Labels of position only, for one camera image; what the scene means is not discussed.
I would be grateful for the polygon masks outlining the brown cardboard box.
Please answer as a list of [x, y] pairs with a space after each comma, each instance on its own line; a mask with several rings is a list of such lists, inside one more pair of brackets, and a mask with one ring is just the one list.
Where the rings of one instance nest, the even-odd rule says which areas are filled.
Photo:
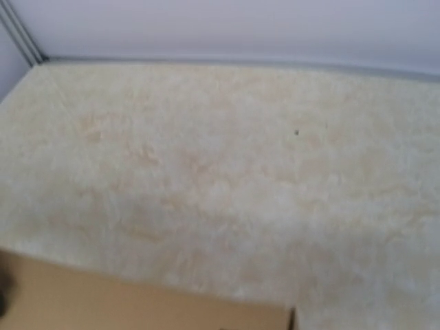
[[118, 280], [1, 252], [2, 329], [298, 329], [296, 309]]

